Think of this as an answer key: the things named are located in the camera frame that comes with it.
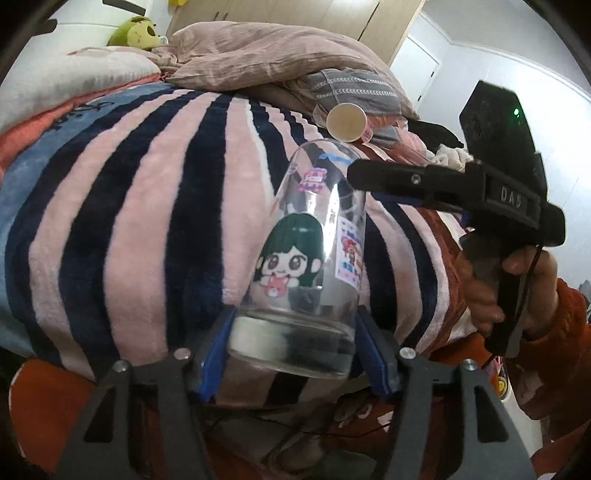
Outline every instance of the plush toy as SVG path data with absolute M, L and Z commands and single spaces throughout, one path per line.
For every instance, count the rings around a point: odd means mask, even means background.
M 160 37 L 154 31 L 155 26 L 148 17 L 130 18 L 113 33 L 108 45 L 152 50 L 160 45 Z

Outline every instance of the cartoon girl sticker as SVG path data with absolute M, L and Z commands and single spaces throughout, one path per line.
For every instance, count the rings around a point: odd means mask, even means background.
M 267 237 L 253 281 L 269 297 L 284 297 L 288 287 L 311 287 L 323 263 L 322 226 L 308 213 L 283 217 Z
M 352 238 L 341 238 L 343 244 L 343 252 L 349 257 L 349 263 L 355 265 L 355 252 L 357 251 L 357 242 Z

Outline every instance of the striped blanket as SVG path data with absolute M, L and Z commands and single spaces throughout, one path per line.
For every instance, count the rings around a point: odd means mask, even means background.
M 323 136 L 299 113 L 165 83 L 73 110 L 0 189 L 0 346 L 97 379 L 201 335 L 248 286 L 290 155 Z M 367 205 L 361 303 L 422 352 L 464 335 L 455 218 Z M 230 359 L 216 401 L 276 406 L 338 386 Z

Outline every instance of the cable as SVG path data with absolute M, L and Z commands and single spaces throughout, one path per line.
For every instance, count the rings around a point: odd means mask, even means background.
M 517 307 L 517 312 L 515 314 L 515 317 L 517 319 L 521 318 L 521 313 L 523 312 L 523 309 L 525 307 L 525 301 L 527 300 L 527 293 L 530 290 L 531 279 L 534 276 L 534 270 L 536 265 L 538 264 L 538 261 L 540 260 L 541 254 L 542 245 L 538 245 L 535 251 L 534 259 L 531 261 L 530 269 L 527 271 L 527 275 L 525 276 L 525 282 L 523 285 L 523 295 L 521 296 L 521 301 L 519 303 L 519 306 Z
M 265 421 L 267 423 L 274 423 L 276 425 L 281 425 L 282 427 L 293 429 L 293 427 L 291 425 L 288 425 L 288 424 L 283 423 L 283 422 L 278 421 L 278 420 L 263 419 L 263 418 L 257 417 L 257 416 L 254 416 L 253 418 L 255 418 L 257 420 L 260 420 L 260 421 Z M 294 429 L 294 430 L 296 430 L 296 431 L 298 431 L 300 433 L 304 433 L 306 435 L 321 435 L 321 436 L 325 436 L 325 437 L 339 437 L 339 438 L 358 439 L 358 438 L 361 438 L 361 437 L 365 437 L 366 435 L 369 435 L 369 434 L 371 434 L 373 432 L 377 432 L 378 430 L 382 430 L 382 429 L 384 429 L 386 427 L 389 427 L 391 423 L 392 422 L 389 421 L 388 423 L 385 423 L 384 425 L 380 425 L 379 427 L 374 428 L 373 430 L 370 430 L 368 432 L 362 433 L 361 435 L 343 435 L 343 434 L 339 434 L 339 433 L 310 432 L 310 431 L 302 430 L 302 429 Z
M 531 283 L 531 279 L 534 276 L 534 270 L 540 260 L 540 256 L 542 254 L 542 245 L 538 245 L 536 247 L 536 251 L 535 251 L 535 255 L 534 255 L 534 259 L 531 261 L 531 265 L 530 268 L 527 271 L 527 274 L 525 275 L 525 282 L 523 285 L 523 295 L 521 296 L 521 301 L 519 302 L 519 305 L 517 307 L 517 310 L 515 312 L 515 318 L 519 319 L 521 318 L 521 314 L 523 313 L 523 309 L 525 308 L 525 302 L 527 301 L 527 293 L 530 289 L 530 283 Z M 488 367 L 491 362 L 495 359 L 496 355 L 493 353 L 486 362 L 484 362 L 484 364 L 482 365 L 482 369 L 484 370 L 486 367 Z
M 496 357 L 496 355 L 493 353 L 493 354 L 492 354 L 492 355 L 491 355 L 491 356 L 488 358 L 488 360 L 482 364 L 482 367 L 481 367 L 481 368 L 484 370 L 486 367 L 488 367 L 488 366 L 491 364 L 491 362 L 492 362 L 492 361 L 495 359 L 495 357 Z

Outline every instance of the blanket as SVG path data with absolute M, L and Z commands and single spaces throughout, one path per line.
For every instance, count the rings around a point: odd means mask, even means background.
M 76 108 L 0 189 L 1 346 L 93 380 L 203 335 L 248 286 L 288 159 L 327 136 L 299 113 L 165 83 Z M 420 352 L 465 335 L 457 220 L 386 195 L 367 207 L 361 303 Z M 230 359 L 216 402 L 294 404 L 341 386 Z
M 272 93 L 260 88 L 247 92 L 265 101 L 277 98 L 280 106 L 289 97 L 289 87 L 281 89 L 281 82 L 323 69 L 367 70 L 391 85 L 404 116 L 418 118 L 399 81 L 370 48 L 319 28 L 200 22 L 175 32 L 168 45 L 142 54 L 170 74 L 169 82 L 185 88 L 224 92 L 274 84 Z

